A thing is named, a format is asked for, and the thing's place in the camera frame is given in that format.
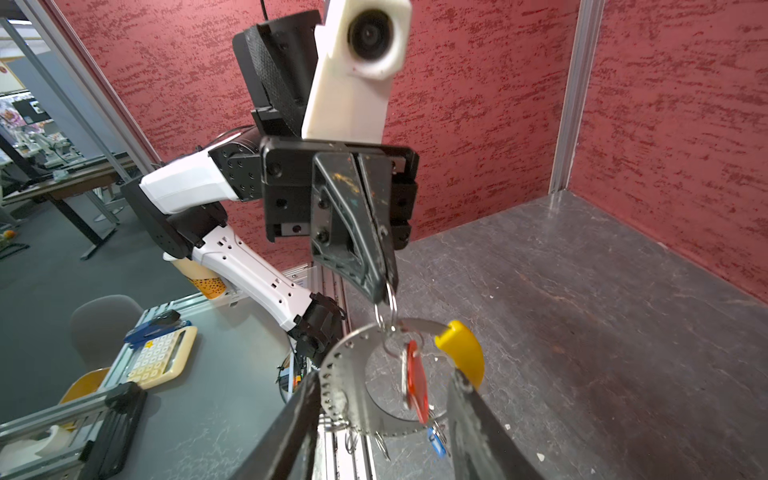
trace gray carpet floor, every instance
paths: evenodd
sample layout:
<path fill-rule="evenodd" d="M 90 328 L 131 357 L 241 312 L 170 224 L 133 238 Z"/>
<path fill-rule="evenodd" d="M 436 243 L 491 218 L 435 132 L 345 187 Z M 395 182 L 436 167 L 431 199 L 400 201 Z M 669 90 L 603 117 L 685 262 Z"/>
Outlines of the gray carpet floor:
<path fill-rule="evenodd" d="M 67 200 L 94 230 L 106 220 L 85 197 Z M 56 404 L 85 366 L 71 345 L 69 317 L 83 303 L 123 294 L 148 308 L 196 290 L 143 230 L 130 207 L 117 233 L 86 261 L 90 246 L 49 203 L 31 209 L 18 242 L 31 248 L 0 260 L 0 422 Z"/>

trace table leg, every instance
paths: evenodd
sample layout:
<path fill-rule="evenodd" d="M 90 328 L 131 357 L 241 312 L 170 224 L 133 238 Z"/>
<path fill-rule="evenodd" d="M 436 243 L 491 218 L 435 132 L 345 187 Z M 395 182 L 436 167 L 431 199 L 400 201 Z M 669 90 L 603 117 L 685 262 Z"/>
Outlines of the table leg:
<path fill-rule="evenodd" d="M 120 219 L 118 219 L 108 208 L 106 205 L 104 205 L 104 202 L 101 201 L 101 198 L 98 197 L 97 194 L 95 194 L 92 190 L 89 190 L 85 192 L 85 196 L 88 197 L 88 199 L 93 203 L 93 205 L 98 208 L 98 211 L 101 212 L 104 217 L 114 223 L 115 225 L 120 224 Z"/>
<path fill-rule="evenodd" d="M 114 232 L 117 231 L 117 229 L 112 228 L 110 229 L 107 234 L 104 236 L 104 238 L 99 237 L 98 233 L 94 232 L 92 228 L 88 226 L 87 223 L 85 223 L 85 220 L 83 220 L 77 212 L 72 210 L 72 207 L 70 207 L 67 202 L 63 200 L 57 200 L 53 198 L 51 195 L 45 196 L 49 202 L 53 204 L 54 207 L 58 211 L 60 211 L 65 217 L 67 217 L 67 220 L 72 222 L 73 225 L 77 227 L 80 232 L 85 235 L 91 243 L 93 243 L 93 246 L 86 250 L 85 253 L 80 255 L 80 260 L 88 260 L 91 258 L 91 255 L 93 255 L 96 250 L 99 249 L 102 245 L 107 243 L 107 240 L 109 240 L 109 237 L 114 235 Z"/>

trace wooden desk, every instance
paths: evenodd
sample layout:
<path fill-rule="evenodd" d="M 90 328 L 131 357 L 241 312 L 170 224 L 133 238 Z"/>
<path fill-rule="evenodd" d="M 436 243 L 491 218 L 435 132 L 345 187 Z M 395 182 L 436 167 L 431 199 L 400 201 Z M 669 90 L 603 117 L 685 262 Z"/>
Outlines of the wooden desk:
<path fill-rule="evenodd" d="M 123 157 L 120 159 L 120 165 L 128 168 L 134 166 L 134 162 L 129 157 Z M 3 198 L 2 201 L 3 204 L 7 205 L 14 204 L 23 200 L 33 200 L 39 197 L 43 197 L 46 200 L 49 200 L 58 211 L 67 217 L 67 220 L 72 222 L 72 224 L 77 227 L 77 229 L 80 230 L 81 233 L 91 241 L 91 243 L 93 243 L 91 248 L 86 250 L 86 252 L 80 256 L 80 260 L 87 260 L 91 258 L 91 255 L 93 255 L 96 250 L 99 249 L 99 247 L 104 245 L 107 240 L 109 240 L 109 238 L 114 235 L 114 232 L 117 231 L 117 228 L 112 227 L 107 232 L 107 234 L 104 235 L 104 237 L 99 236 L 99 234 L 96 233 L 90 226 L 88 226 L 88 224 L 85 223 L 85 220 L 83 220 L 82 217 L 77 214 L 77 212 L 72 210 L 72 207 L 70 207 L 64 200 L 65 198 L 74 197 L 75 195 L 79 194 L 86 194 L 88 196 L 96 197 L 96 195 L 92 192 L 93 189 L 108 187 L 119 179 L 120 176 L 118 173 L 108 162 L 105 161 L 104 163 L 99 163 L 90 167 L 83 168 L 82 170 L 75 171 L 74 173 L 70 174 L 66 180 L 60 182 L 47 180 L 45 182 L 41 182 L 40 184 L 29 187 L 26 190 L 14 192 L 13 194 Z M 91 198 L 91 201 L 94 202 L 96 208 L 98 208 L 99 211 L 106 216 L 106 218 L 116 220 L 114 215 L 112 215 L 112 212 L 110 212 L 109 209 L 104 206 L 98 197 L 95 199 Z"/>

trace camera lens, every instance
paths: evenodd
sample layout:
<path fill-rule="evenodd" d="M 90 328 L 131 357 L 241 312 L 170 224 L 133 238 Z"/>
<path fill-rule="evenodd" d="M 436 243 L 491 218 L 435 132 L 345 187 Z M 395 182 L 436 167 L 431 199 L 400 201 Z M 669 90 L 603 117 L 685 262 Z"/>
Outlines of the camera lens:
<path fill-rule="evenodd" d="M 392 22 L 381 10 L 366 10 L 349 26 L 349 44 L 363 60 L 378 60 L 392 44 Z"/>

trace blue stapler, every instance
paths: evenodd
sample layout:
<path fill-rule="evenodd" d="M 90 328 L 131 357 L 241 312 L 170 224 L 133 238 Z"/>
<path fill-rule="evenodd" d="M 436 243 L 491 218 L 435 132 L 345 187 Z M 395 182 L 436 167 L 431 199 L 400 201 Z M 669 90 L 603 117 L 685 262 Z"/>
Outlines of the blue stapler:
<path fill-rule="evenodd" d="M 168 310 L 156 315 L 149 322 L 144 322 L 128 332 L 124 342 L 132 349 L 144 345 L 148 340 L 163 336 L 166 333 L 173 332 L 183 326 L 191 325 L 189 320 L 182 320 L 181 315 L 176 310 Z"/>

